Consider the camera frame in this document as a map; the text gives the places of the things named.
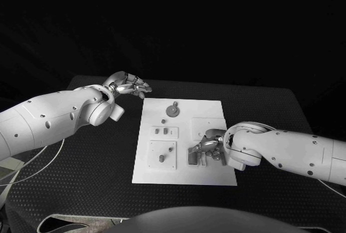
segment robotic hand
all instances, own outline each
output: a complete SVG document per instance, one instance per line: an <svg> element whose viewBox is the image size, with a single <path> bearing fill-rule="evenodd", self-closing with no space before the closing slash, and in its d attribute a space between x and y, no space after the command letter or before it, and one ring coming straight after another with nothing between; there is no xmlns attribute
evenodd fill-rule
<svg viewBox="0 0 346 233"><path fill-rule="evenodd" d="M120 94L144 99L150 85L124 71L102 85L94 84L40 95L0 113L0 161L49 146L72 136L85 125L98 126L108 117L118 121L124 109L115 104Z"/></svg>
<svg viewBox="0 0 346 233"><path fill-rule="evenodd" d="M192 149L215 160L221 151L226 164L241 171L264 157L278 169L346 186L346 142L241 122L228 130L209 129Z"/></svg>

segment black background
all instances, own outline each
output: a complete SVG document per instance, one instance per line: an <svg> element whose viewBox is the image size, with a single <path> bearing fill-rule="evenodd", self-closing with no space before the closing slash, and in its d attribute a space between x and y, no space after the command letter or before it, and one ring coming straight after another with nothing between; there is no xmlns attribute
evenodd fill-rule
<svg viewBox="0 0 346 233"><path fill-rule="evenodd" d="M346 140L345 2L0 0L0 109L125 71L288 88L314 133Z"/></svg>

